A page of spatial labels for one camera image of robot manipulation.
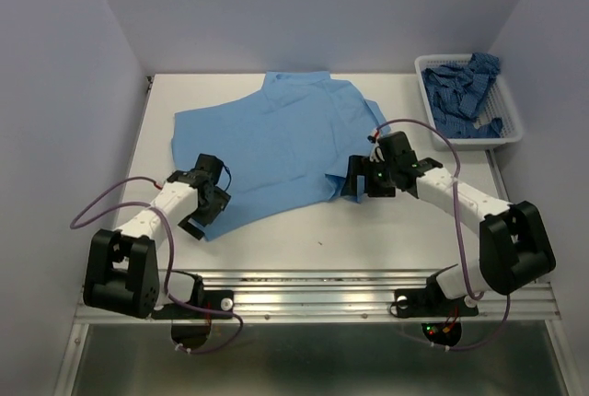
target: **laundry basket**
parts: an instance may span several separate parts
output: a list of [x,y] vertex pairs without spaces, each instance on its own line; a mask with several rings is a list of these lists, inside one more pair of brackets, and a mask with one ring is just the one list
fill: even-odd
[[[428,123],[435,127],[433,121],[432,108],[427,98],[425,85],[423,84],[422,71],[426,68],[437,67],[441,64],[453,62],[459,65],[466,65],[470,61],[472,54],[446,54],[446,55],[424,55],[415,60],[415,71],[420,82],[422,90],[423,105],[427,113]],[[450,138],[450,143],[458,150],[485,150],[504,145],[506,143],[515,143],[522,139],[524,131],[522,124],[515,109],[514,100],[512,99],[505,81],[501,75],[491,86],[489,95],[485,103],[485,110],[475,121],[475,127],[491,122],[493,118],[501,118],[503,128],[500,138]],[[432,133],[433,147],[437,150],[448,150],[447,145],[439,136]]]

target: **red wire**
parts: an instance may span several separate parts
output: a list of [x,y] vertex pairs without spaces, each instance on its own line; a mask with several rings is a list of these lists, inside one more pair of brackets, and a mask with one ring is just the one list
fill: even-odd
[[453,316],[455,316],[457,314],[457,312],[458,312],[458,307],[454,307],[452,310],[450,310],[450,314],[445,319],[444,326],[446,326],[448,324],[448,322],[452,319]]
[[[207,302],[206,303],[206,308],[208,308],[208,309],[211,308],[211,303],[210,302]],[[211,315],[210,314],[207,314],[207,315],[204,315],[204,316],[205,316],[207,325],[211,326],[213,324],[213,322],[211,321],[211,319],[212,319],[211,318]]]
[[458,320],[458,307],[456,307],[456,315],[454,317],[454,320],[452,321],[452,324],[450,324],[450,327],[448,327],[449,332],[454,328],[457,320]]

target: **black bracket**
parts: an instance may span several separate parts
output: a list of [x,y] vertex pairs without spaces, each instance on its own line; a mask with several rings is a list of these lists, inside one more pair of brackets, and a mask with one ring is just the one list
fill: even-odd
[[537,208],[523,201],[509,211],[487,215],[479,225],[480,272],[487,284],[509,295],[556,267]]
[[[201,309],[231,311],[223,310],[221,301],[229,299],[234,301],[233,290],[205,290],[202,278],[197,274],[182,273],[190,276],[194,280],[192,285],[191,298],[188,304],[199,307]],[[160,310],[154,310],[151,314],[154,320],[230,320],[231,315],[208,315],[200,311],[185,309],[177,304],[166,304]]]
[[[114,267],[128,258],[126,271]],[[148,237],[130,238],[99,230],[90,243],[84,303],[135,318],[146,318],[159,294],[156,244]]]
[[341,189],[342,196],[357,196],[358,179],[364,178],[362,190],[368,197],[393,198],[395,185],[391,182],[388,167],[383,162],[372,162],[367,157],[351,155],[348,158],[348,173]]
[[225,163],[219,158],[200,154],[193,169],[189,171],[176,170],[167,178],[168,182],[185,182],[199,191],[198,208],[178,224],[180,228],[196,239],[202,239],[204,232],[192,221],[201,227],[213,223],[225,210],[231,199],[231,195],[216,186],[224,166]]
[[439,303],[428,302],[424,298],[423,288],[403,288],[395,291],[395,302],[388,311],[396,318],[445,318],[458,308],[460,317],[473,317],[479,315],[477,307],[468,307],[464,298],[445,299]]

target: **blue patterned garment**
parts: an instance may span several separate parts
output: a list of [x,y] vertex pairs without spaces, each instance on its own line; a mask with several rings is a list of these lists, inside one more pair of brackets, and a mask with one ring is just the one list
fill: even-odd
[[448,63],[422,71],[436,129],[448,138],[499,138],[501,118],[474,125],[499,72],[499,58],[479,52],[466,66]]

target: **cable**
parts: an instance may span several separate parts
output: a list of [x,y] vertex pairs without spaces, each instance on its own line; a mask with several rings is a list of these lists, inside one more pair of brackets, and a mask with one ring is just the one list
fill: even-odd
[[468,296],[471,297],[472,299],[474,299],[475,301],[478,301],[483,297],[484,294],[480,293],[478,295],[475,295],[474,292],[472,291],[472,287],[470,285],[470,278],[468,277],[467,253],[464,248],[464,238],[462,236],[462,226],[460,225],[460,202],[458,199],[457,178],[458,178],[458,175],[460,174],[461,166],[460,166],[460,158],[458,157],[458,153],[456,152],[456,149],[454,148],[452,143],[450,143],[450,141],[443,134],[438,132],[434,127],[430,126],[426,122],[420,122],[419,120],[413,120],[412,118],[401,118],[398,120],[390,120],[388,122],[383,122],[382,124],[380,124],[376,127],[375,138],[378,137],[378,135],[380,134],[380,130],[383,127],[388,126],[390,124],[395,124],[398,122],[411,122],[413,124],[419,124],[419,126],[423,126],[426,129],[429,129],[430,131],[432,131],[433,133],[438,135],[440,138],[442,138],[442,140],[445,142],[445,144],[448,146],[448,148],[452,152],[452,155],[454,156],[454,160],[456,162],[456,169],[454,170],[455,182],[452,184],[452,194],[454,196],[454,222],[456,225],[456,238],[458,239],[458,251],[460,252],[460,265],[462,267],[462,274],[464,276],[464,282],[467,287]]
[[490,336],[483,339],[482,341],[479,341],[479,342],[471,344],[471,345],[464,345],[464,346],[459,345],[459,346],[449,347],[447,345],[440,345],[440,344],[435,344],[430,341],[425,341],[422,338],[416,338],[415,336],[411,336],[410,334],[406,334],[405,332],[402,332],[402,331],[396,331],[396,332],[405,338],[411,339],[411,340],[416,341],[421,344],[429,345],[433,348],[438,348],[440,350],[446,350],[447,352],[468,352],[471,350],[475,350],[477,348],[484,347],[485,345],[489,344],[490,342],[494,341],[495,339],[497,339],[499,337],[499,335],[505,330],[506,322],[507,322],[507,318],[509,317],[509,311],[511,309],[511,306],[512,306],[511,297],[509,295],[507,295],[505,297],[505,313],[503,313],[503,318],[501,319],[499,326],[495,329],[495,332],[493,332]]
[[84,207],[84,209],[82,209],[82,211],[74,217],[74,219],[70,223],[70,228],[72,230],[77,230],[79,228],[86,227],[86,226],[92,224],[93,222],[95,222],[97,219],[100,219],[104,215],[109,214],[113,210],[117,210],[117,208],[114,208],[114,209],[113,208],[110,208],[109,210],[105,210],[104,212],[102,212],[102,213],[100,213],[100,214],[98,214],[96,216],[93,216],[92,218],[89,218],[87,221],[83,221],[81,223],[78,223],[78,221],[82,218],[82,216],[84,216],[87,213],[88,210],[90,210],[92,207],[94,207],[102,198],[104,198],[109,193],[111,193],[112,191],[114,191],[117,187],[122,186],[123,184],[125,184],[125,183],[127,183],[129,181],[138,181],[138,180],[141,180],[141,181],[149,181],[154,186],[156,186],[156,188],[158,186],[157,181],[154,180],[153,178],[149,178],[149,177],[129,177],[129,178],[125,178],[122,181],[116,182],[112,186],[110,186],[106,191],[104,191],[99,196],[97,196],[96,199],[94,199],[89,205],[87,205],[86,207]]
[[164,212],[162,212],[157,207],[153,207],[150,203],[145,203],[145,202],[141,202],[141,201],[130,201],[127,203],[120,203],[120,204],[113,205],[112,207],[109,207],[108,209],[99,213],[98,215],[92,216],[88,220],[78,223],[78,221],[81,219],[81,217],[88,210],[90,210],[92,208],[92,206],[94,206],[96,203],[98,203],[102,198],[104,198],[106,195],[108,195],[110,192],[112,192],[117,187],[123,185],[124,183],[126,183],[128,181],[135,181],[135,180],[150,181],[150,182],[154,183],[154,185],[156,185],[156,182],[154,180],[152,180],[151,178],[147,178],[147,177],[131,177],[131,178],[127,178],[125,180],[119,181],[116,184],[113,184],[112,186],[110,186],[106,191],[101,193],[89,205],[87,205],[84,209],[82,209],[82,211],[78,215],[76,215],[75,218],[70,223],[70,228],[71,229],[79,229],[79,228],[88,226],[88,225],[94,223],[96,220],[103,217],[104,215],[109,214],[110,212],[113,212],[115,210],[122,209],[123,207],[135,207],[135,206],[145,207],[145,208],[148,208],[149,210],[153,211],[162,221],[162,225],[164,226],[164,229],[165,229],[166,235],[167,235],[167,243],[169,245],[169,258],[167,261],[166,276],[164,278],[164,294],[174,304],[176,304],[177,306],[183,307],[185,309],[189,309],[189,310],[203,313],[206,315],[231,316],[232,318],[235,318],[239,321],[239,327],[237,328],[236,332],[228,340],[226,340],[224,343],[222,343],[220,345],[217,345],[216,347],[210,348],[208,350],[191,350],[190,348],[185,348],[181,344],[177,344],[176,348],[184,353],[189,354],[189,355],[206,355],[209,353],[217,352],[217,351],[221,350],[223,347],[225,347],[226,345],[233,342],[239,336],[239,334],[243,330],[243,325],[244,325],[243,319],[239,315],[237,315],[236,313],[234,313],[232,311],[203,309],[200,307],[192,306],[191,304],[187,304],[187,303],[181,301],[180,299],[174,297],[171,294],[171,292],[169,291],[169,279],[170,279],[170,276],[174,270],[175,245],[174,245],[174,235],[172,234],[172,228],[171,228],[169,222],[167,221],[167,217],[166,217],[166,214],[164,214]]
[[452,319],[453,316],[454,316],[454,322],[456,322],[456,320],[458,319],[458,306],[454,307],[454,309],[450,312],[448,317],[445,319],[444,324],[442,324],[443,328],[446,328],[448,326],[448,322]]
[[[460,174],[460,169],[461,169],[460,158],[458,157],[458,153],[456,152],[456,149],[454,148],[452,143],[450,143],[450,141],[443,134],[438,132],[435,128],[430,126],[428,123],[420,122],[419,120],[413,120],[411,118],[401,118],[401,119],[397,119],[397,120],[383,122],[382,124],[380,124],[376,127],[375,138],[378,137],[378,135],[380,134],[380,130],[383,127],[388,126],[390,124],[395,124],[398,122],[411,122],[413,124],[419,124],[419,126],[423,126],[426,129],[429,129],[430,131],[432,131],[433,133],[438,135],[445,142],[445,144],[448,146],[448,148],[452,152],[452,155],[454,156],[454,160],[456,162],[456,169],[454,171],[454,178],[457,181],[457,178],[458,178],[458,175]],[[462,227],[460,224],[460,202],[458,199],[458,183],[457,182],[454,182],[452,185],[452,194],[454,197],[454,221],[456,224],[456,238],[458,239],[458,250],[460,252],[460,264],[462,266],[462,274],[464,275],[464,282],[465,282],[465,285],[467,288],[468,295],[472,299],[478,301],[483,297],[484,293],[480,293],[478,295],[475,295],[472,290],[472,287],[470,285],[470,278],[468,277],[467,255],[466,255],[466,251],[465,251],[465,247],[464,247],[464,239],[462,236]],[[501,323],[499,324],[499,327],[497,328],[497,330],[495,330],[495,332],[493,332],[493,334],[491,336],[489,336],[488,338],[486,338],[478,343],[474,343],[472,345],[448,347],[448,346],[444,346],[444,345],[430,343],[428,341],[424,341],[423,339],[415,338],[413,336],[407,335],[404,332],[399,332],[399,333],[405,337],[411,338],[414,341],[418,341],[422,344],[428,344],[428,345],[431,345],[432,347],[434,347],[434,346],[441,347],[441,348],[445,349],[446,351],[466,352],[466,351],[474,350],[476,348],[480,348],[484,345],[487,345],[488,343],[490,343],[491,341],[496,339],[502,333],[502,331],[505,329],[505,323],[507,322],[507,318],[509,317],[510,308],[511,308],[511,298],[509,295],[507,295],[506,301],[505,301],[505,313],[503,314],[503,319],[502,319]]]
[[189,276],[190,278],[194,279],[193,274],[189,274],[188,272],[184,272],[183,270],[174,269],[172,270],[173,274],[183,274],[184,276]]
[[227,187],[225,187],[225,192],[227,192],[229,190],[229,186],[231,185],[233,177],[231,177],[231,171],[229,170],[226,164],[223,165],[223,169],[225,169],[225,172],[227,172],[227,175],[229,177],[229,182],[227,183]]
[[450,320],[450,319],[448,318],[448,319],[445,321],[444,328],[442,329],[442,332],[444,332],[444,333],[448,333],[448,332],[450,332],[450,331],[451,331],[451,330],[454,328],[454,326],[456,325],[456,322],[458,321],[458,316],[459,316],[459,310],[458,310],[458,307],[456,307],[456,308],[455,308],[455,310],[454,310],[454,320],[453,320],[453,321],[452,321],[452,323],[451,323],[451,324],[448,326],[448,325],[447,325],[447,323],[448,323],[448,321]]

